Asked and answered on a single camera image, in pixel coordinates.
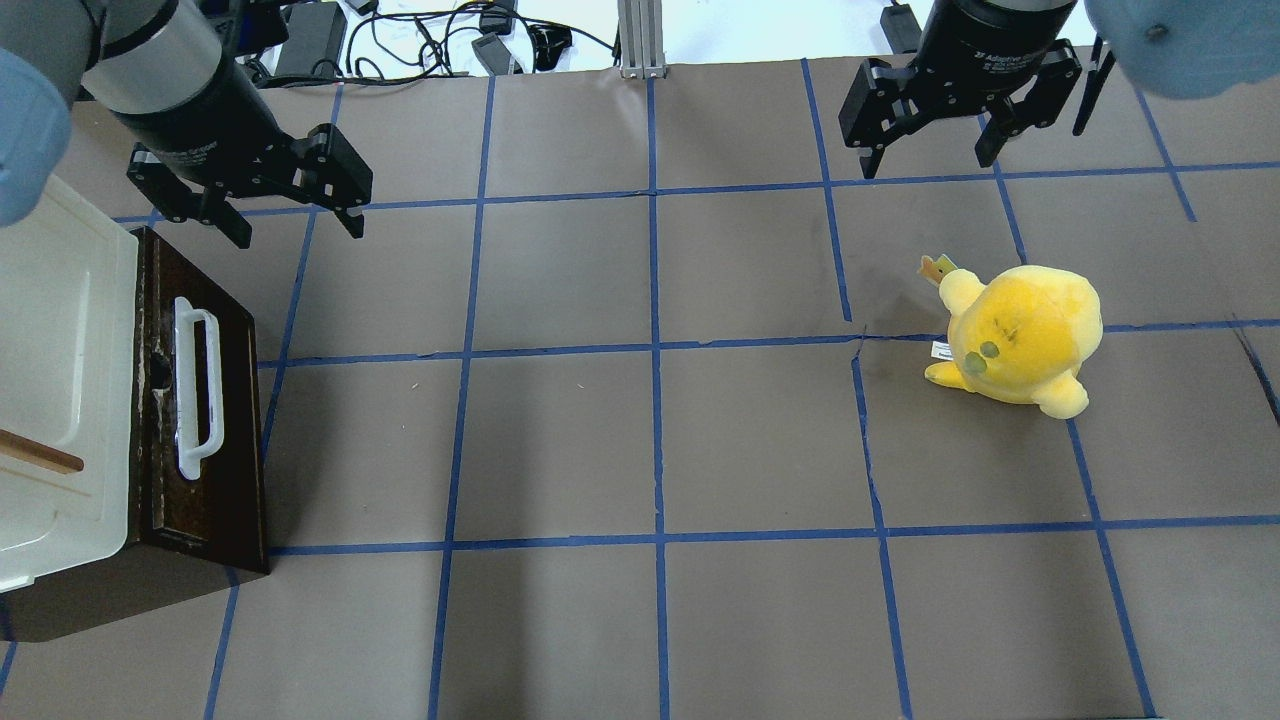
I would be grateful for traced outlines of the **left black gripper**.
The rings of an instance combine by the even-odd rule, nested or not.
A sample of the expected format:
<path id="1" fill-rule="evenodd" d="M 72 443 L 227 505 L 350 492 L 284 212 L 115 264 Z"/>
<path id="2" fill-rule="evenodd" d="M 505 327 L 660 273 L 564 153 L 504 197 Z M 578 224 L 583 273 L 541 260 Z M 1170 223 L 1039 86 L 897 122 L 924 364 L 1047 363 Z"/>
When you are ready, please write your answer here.
<path id="1" fill-rule="evenodd" d="M 285 133 L 237 61 L 221 61 L 206 86 L 177 106 L 120 111 L 118 119 L 138 140 L 125 176 L 169 222 L 211 225 L 247 250 L 252 227 L 225 191 L 300 191 L 351 237 L 365 236 L 370 165 L 334 124 L 316 126 L 303 138 Z M 184 181 L 212 188 L 192 190 Z"/>

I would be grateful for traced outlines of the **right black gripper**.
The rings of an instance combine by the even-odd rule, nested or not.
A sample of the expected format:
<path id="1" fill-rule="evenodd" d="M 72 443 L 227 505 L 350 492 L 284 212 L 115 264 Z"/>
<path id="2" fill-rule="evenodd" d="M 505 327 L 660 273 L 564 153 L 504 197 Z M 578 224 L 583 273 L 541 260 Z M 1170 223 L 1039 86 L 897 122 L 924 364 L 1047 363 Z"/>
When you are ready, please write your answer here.
<path id="1" fill-rule="evenodd" d="M 983 168 L 1025 129 L 1052 126 L 1082 74 L 1074 46 L 1059 40 L 1075 5 L 934 3 L 910 64 L 863 60 L 838 111 L 841 137 L 858 152 L 861 177 L 874 179 L 886 149 L 932 122 L 933 108 L 960 113 L 988 105 L 975 142 Z M 1023 100 L 1009 96 L 1029 83 Z"/>

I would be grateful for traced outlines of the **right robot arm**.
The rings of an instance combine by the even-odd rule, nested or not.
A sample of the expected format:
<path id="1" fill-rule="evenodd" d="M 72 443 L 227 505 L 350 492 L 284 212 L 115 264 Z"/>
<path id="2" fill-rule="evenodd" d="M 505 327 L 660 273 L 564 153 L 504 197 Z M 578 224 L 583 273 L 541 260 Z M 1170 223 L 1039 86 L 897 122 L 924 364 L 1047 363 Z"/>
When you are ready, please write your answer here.
<path id="1" fill-rule="evenodd" d="M 1029 128 L 1053 126 L 1085 86 L 1071 132 L 1083 135 L 1115 69 L 1146 92 L 1215 97 L 1277 74 L 1275 1 L 1088 1 L 1088 61 L 1062 37 L 1073 1 L 938 1 L 914 58 L 895 67 L 865 59 L 838 111 L 844 145 L 877 176 L 884 151 L 932 122 L 982 117 L 974 146 L 992 167 Z"/>

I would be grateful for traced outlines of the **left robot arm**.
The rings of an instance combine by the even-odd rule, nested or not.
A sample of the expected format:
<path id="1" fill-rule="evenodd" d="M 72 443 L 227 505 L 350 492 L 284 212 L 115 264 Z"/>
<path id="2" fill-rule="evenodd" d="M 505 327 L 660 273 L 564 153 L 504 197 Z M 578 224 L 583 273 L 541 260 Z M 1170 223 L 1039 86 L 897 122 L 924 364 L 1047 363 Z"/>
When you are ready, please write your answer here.
<path id="1" fill-rule="evenodd" d="M 364 236 L 372 169 L 333 123 L 284 132 L 197 3 L 5 1 L 1 56 L 4 225 L 38 205 L 86 91 L 134 136 L 127 177 L 169 222 L 247 249 L 233 200 L 278 196 Z"/>

